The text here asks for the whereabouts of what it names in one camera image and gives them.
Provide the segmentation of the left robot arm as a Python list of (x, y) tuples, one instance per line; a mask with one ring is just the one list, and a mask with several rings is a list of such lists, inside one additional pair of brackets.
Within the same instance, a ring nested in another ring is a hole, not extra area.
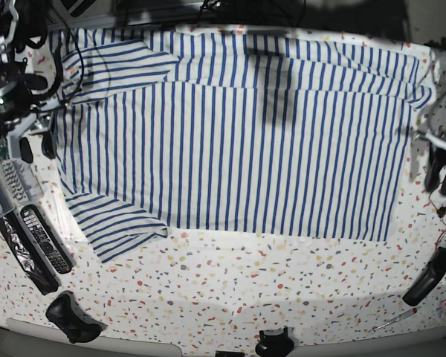
[(446, 175), (443, 182), (440, 179), (440, 172), (446, 167), (446, 130), (440, 134), (434, 134), (431, 131), (417, 131), (415, 139), (428, 142), (427, 172), (424, 179), (425, 190), (428, 193), (433, 193), (441, 185), (441, 195), (446, 196)]

